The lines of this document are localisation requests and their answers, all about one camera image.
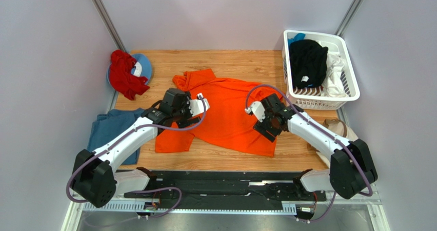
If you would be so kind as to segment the orange t shirt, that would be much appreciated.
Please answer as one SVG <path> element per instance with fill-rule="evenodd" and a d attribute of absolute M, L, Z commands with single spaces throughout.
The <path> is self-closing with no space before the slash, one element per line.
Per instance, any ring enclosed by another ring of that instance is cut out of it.
<path fill-rule="evenodd" d="M 173 77 L 175 86 L 198 93 L 209 102 L 206 118 L 198 127 L 188 131 L 164 130 L 155 139 L 155 152 L 189 151 L 194 138 L 207 143 L 259 156 L 272 157 L 276 142 L 271 142 L 253 129 L 257 119 L 245 112 L 246 99 L 260 101 L 277 91 L 260 87 L 257 82 L 218 78 L 211 69 L 186 71 Z"/>

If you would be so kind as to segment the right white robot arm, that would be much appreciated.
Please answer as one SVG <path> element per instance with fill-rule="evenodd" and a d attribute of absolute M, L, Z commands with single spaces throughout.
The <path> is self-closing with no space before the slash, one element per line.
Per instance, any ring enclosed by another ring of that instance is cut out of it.
<path fill-rule="evenodd" d="M 378 179 L 367 143 L 342 137 L 316 122 L 302 108 L 285 105 L 276 94 L 247 104 L 245 112 L 256 117 L 254 130 L 273 142 L 281 132 L 299 136 L 328 160 L 327 170 L 308 169 L 297 177 L 307 192 L 334 191 L 344 199 L 357 194 L 372 195 Z"/>

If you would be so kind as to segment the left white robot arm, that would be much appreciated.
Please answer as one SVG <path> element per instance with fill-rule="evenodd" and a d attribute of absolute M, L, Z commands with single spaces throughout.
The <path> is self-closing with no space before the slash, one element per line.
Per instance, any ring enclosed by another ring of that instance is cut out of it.
<path fill-rule="evenodd" d="M 82 150 L 75 158 L 66 185 L 68 199 L 100 208 L 113 197 L 145 190 L 150 176 L 144 169 L 119 172 L 118 168 L 137 149 L 164 130 L 188 131 L 199 126 L 210 108 L 202 93 L 168 89 L 164 97 L 145 109 L 125 131 L 94 151 Z"/>

